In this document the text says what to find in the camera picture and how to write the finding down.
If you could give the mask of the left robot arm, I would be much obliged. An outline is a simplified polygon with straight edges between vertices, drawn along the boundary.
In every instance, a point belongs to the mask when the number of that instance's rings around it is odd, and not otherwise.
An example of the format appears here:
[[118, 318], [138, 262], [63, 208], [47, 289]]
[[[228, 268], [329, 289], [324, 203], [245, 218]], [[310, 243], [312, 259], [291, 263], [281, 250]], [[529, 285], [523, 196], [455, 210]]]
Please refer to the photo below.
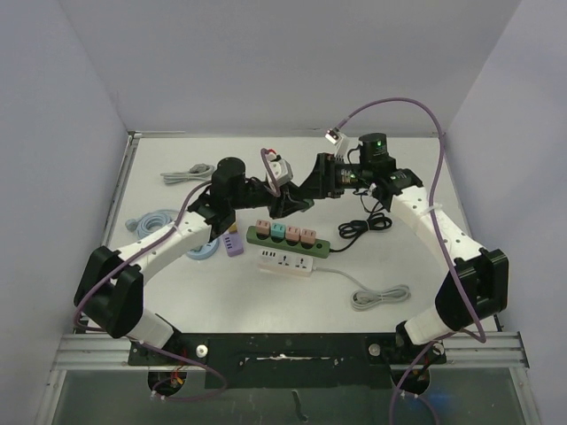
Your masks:
[[221, 236], [236, 220], [240, 209], [267, 207], [273, 218], [303, 212], [313, 195], [292, 182], [271, 187], [246, 177], [239, 158], [222, 159], [209, 181], [199, 184], [183, 201], [175, 221], [149, 236], [115, 251], [94, 250], [75, 293], [76, 318], [86, 314], [114, 338], [126, 336], [149, 345], [159, 363], [179, 356], [175, 328], [144, 306], [144, 286], [158, 272], [187, 251]]

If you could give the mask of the teal charger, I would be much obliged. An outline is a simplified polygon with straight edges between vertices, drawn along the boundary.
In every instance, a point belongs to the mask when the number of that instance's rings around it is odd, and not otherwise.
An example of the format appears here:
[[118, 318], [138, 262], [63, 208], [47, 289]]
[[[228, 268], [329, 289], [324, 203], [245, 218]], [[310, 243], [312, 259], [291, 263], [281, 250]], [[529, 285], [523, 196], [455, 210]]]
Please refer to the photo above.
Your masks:
[[285, 226], [284, 224], [274, 222], [274, 223], [271, 225], [270, 235], [271, 235], [273, 238], [284, 239], [284, 238], [285, 238], [285, 233], [286, 233], [286, 226]]

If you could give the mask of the pink charger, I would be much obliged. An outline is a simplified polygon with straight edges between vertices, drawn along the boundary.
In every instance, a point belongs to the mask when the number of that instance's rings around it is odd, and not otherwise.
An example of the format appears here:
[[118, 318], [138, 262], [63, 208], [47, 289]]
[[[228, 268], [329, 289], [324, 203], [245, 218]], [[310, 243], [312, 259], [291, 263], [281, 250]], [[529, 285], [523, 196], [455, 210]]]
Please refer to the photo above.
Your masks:
[[288, 226], [285, 230], [285, 239], [289, 242], [297, 243], [300, 241], [301, 229]]
[[257, 220], [255, 223], [255, 231], [257, 235], [269, 236], [271, 231], [271, 222], [268, 220]]
[[302, 228], [300, 233], [300, 241], [305, 244], [314, 245], [316, 242], [316, 232], [312, 229]]

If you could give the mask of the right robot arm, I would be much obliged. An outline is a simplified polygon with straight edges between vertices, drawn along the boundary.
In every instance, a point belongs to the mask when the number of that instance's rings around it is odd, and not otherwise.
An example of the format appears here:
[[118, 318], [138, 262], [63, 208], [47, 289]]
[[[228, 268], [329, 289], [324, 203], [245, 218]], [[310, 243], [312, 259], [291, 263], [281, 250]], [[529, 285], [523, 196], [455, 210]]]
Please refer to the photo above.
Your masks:
[[397, 356], [416, 361], [427, 343], [469, 326], [476, 326], [478, 339], [484, 339], [481, 321], [508, 304], [508, 257], [499, 249], [488, 250], [455, 224], [434, 203], [432, 189], [412, 170], [398, 167], [384, 134], [361, 136], [356, 151], [356, 163], [347, 155], [318, 154], [301, 193], [316, 200], [341, 197], [348, 189], [366, 190], [447, 268], [432, 306], [397, 327]]

